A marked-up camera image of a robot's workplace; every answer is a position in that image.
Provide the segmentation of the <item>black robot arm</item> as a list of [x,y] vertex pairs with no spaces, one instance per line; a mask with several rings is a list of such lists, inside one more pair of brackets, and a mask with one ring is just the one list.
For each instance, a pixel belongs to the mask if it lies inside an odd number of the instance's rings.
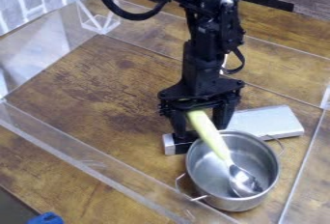
[[241,68],[223,67],[225,57],[243,44],[245,31],[238,18],[238,0],[151,0],[175,1],[185,9],[191,38],[183,45],[182,76],[178,83],[159,92],[161,114],[167,116],[174,139],[189,140],[186,114],[210,108],[213,122],[225,128],[239,101],[241,80],[229,76]]

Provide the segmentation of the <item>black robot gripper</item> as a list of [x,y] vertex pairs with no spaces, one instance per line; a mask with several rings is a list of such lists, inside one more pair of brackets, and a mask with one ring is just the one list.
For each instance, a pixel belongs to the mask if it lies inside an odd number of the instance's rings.
[[211,54],[207,54],[205,49],[202,51],[195,49],[191,41],[185,42],[181,79],[158,93],[161,114],[170,116],[174,138],[181,142],[191,140],[185,114],[190,110],[213,108],[215,127],[226,129],[229,126],[245,83],[222,75],[221,71],[227,74],[241,71],[245,58],[238,49],[235,54],[241,59],[241,66],[227,70],[222,67],[223,53],[211,50]]

